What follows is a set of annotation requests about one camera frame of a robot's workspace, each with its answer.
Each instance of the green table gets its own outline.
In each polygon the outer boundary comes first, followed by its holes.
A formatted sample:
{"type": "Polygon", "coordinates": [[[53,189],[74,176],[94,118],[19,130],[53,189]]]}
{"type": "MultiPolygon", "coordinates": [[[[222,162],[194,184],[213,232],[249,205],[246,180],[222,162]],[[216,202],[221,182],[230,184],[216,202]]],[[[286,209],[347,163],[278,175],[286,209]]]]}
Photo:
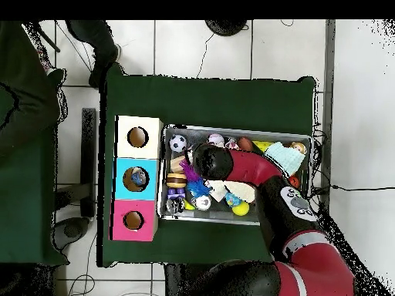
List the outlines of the green table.
{"type": "Polygon", "coordinates": [[[157,117],[165,125],[311,135],[315,86],[312,77],[287,82],[124,76],[114,64],[107,76],[104,177],[99,168],[99,195],[104,192],[105,199],[103,263],[271,261],[259,226],[160,220],[153,242],[109,240],[114,116],[157,117]]]}

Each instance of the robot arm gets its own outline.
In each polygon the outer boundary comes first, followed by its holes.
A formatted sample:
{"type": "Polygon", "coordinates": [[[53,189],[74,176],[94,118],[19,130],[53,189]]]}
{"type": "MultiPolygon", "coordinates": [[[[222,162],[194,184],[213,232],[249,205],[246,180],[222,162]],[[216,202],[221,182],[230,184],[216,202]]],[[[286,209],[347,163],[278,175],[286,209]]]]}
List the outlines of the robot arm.
{"type": "Polygon", "coordinates": [[[195,285],[193,294],[353,296],[351,271],[328,242],[309,203],[273,163],[256,153],[208,144],[196,148],[193,156],[194,169],[203,178],[250,183],[257,188],[262,232],[276,259],[272,264],[219,265],[206,274],[207,280],[195,285]],[[265,233],[267,226],[274,237],[265,233]]]}

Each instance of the pink cube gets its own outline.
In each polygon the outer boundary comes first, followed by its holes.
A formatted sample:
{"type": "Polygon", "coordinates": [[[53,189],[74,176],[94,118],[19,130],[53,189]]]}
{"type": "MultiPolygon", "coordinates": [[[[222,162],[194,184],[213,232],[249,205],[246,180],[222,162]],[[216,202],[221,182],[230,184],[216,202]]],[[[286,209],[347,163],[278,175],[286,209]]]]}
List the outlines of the pink cube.
{"type": "Polygon", "coordinates": [[[156,203],[152,200],[115,200],[113,212],[113,241],[151,242],[157,231],[156,203]],[[139,229],[131,230],[124,223],[124,217],[135,211],[142,218],[139,229]]]}

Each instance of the round hole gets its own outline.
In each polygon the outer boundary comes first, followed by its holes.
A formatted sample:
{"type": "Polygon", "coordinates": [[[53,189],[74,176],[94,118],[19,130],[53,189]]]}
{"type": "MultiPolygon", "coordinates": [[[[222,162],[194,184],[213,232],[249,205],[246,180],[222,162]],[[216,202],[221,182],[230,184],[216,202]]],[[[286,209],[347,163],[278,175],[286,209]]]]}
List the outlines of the round hole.
{"type": "Polygon", "coordinates": [[[134,127],[127,133],[127,142],[132,147],[144,147],[148,143],[148,133],[143,127],[134,127]]]}
{"type": "Polygon", "coordinates": [[[123,217],[123,224],[128,229],[139,230],[144,224],[144,219],[140,212],[131,211],[123,217]]]}
{"type": "Polygon", "coordinates": [[[123,174],[123,185],[130,192],[142,192],[149,182],[148,172],[140,166],[132,166],[123,174]]]}

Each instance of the dark clothing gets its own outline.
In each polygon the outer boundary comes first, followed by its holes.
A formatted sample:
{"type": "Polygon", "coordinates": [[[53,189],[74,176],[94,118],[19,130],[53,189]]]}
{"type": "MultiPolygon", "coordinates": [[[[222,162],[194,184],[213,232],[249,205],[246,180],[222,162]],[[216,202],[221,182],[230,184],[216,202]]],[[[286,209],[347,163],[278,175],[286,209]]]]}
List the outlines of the dark clothing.
{"type": "MultiPolygon", "coordinates": [[[[95,69],[89,84],[98,87],[101,72],[117,53],[106,23],[102,20],[71,20],[66,24],[76,39],[95,49],[95,69]]],[[[60,109],[56,88],[49,81],[22,22],[0,22],[0,49],[0,84],[15,99],[13,110],[4,118],[0,116],[1,162],[16,146],[54,126],[60,109]]]]}
{"type": "Polygon", "coordinates": [[[44,129],[60,110],[56,90],[21,22],[0,22],[0,83],[13,95],[13,109],[0,117],[0,160],[44,129]]]}

